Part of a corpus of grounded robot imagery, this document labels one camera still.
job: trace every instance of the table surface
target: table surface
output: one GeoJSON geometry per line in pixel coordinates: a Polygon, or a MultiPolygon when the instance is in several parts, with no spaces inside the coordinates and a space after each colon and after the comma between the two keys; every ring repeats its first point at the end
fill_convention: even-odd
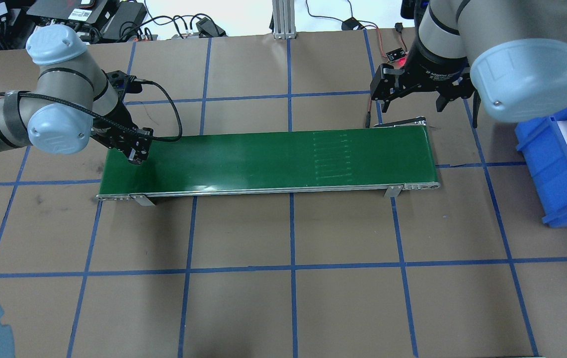
{"type": "MultiPolygon", "coordinates": [[[[399,47],[382,30],[385,50],[399,47]]],[[[411,43],[413,30],[405,29],[411,43]]],[[[93,45],[163,85],[185,135],[363,127],[376,32],[93,45]]],[[[35,88],[22,50],[0,90],[35,88]]],[[[97,202],[106,150],[0,154],[0,303],[17,357],[567,356],[567,229],[550,229],[514,125],[435,93],[372,106],[425,116],[442,186],[97,202]]],[[[162,93],[134,121],[176,133],[162,93]]],[[[376,148],[374,161],[391,153],[376,148]]]]}

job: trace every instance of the conveyor belt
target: conveyor belt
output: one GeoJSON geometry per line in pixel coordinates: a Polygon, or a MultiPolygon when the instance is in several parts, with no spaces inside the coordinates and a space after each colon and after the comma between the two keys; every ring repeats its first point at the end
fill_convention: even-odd
{"type": "Polygon", "coordinates": [[[131,165],[108,152],[98,199],[438,188],[426,126],[188,136],[131,165]]]}

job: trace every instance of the black box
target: black box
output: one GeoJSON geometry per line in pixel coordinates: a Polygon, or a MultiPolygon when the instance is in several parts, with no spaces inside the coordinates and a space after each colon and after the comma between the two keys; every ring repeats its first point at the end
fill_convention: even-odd
{"type": "Polygon", "coordinates": [[[120,30],[126,33],[130,29],[127,27],[135,27],[136,25],[140,25],[140,23],[144,22],[144,18],[147,16],[147,9],[144,4],[139,2],[130,2],[130,1],[123,1],[120,2],[118,6],[118,11],[115,12],[115,15],[111,18],[109,23],[107,23],[106,27],[102,30],[102,41],[101,42],[115,42],[122,34],[120,34],[120,30]]]}
{"type": "Polygon", "coordinates": [[[95,0],[91,9],[81,9],[81,0],[37,0],[27,14],[40,25],[51,20],[65,22],[67,25],[85,23],[86,27],[102,29],[109,18],[115,14],[118,0],[95,0]]]}

